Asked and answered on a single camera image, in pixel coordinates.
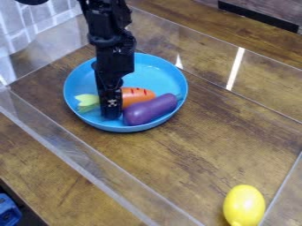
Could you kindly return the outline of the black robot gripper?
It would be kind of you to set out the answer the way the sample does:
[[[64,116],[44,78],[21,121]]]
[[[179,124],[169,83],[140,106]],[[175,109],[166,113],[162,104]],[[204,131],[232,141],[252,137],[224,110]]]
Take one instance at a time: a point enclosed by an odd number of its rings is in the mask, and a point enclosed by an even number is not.
[[[134,70],[136,38],[125,27],[132,23],[125,0],[77,0],[88,26],[86,39],[96,48],[100,113],[114,120],[121,115],[121,78]]]

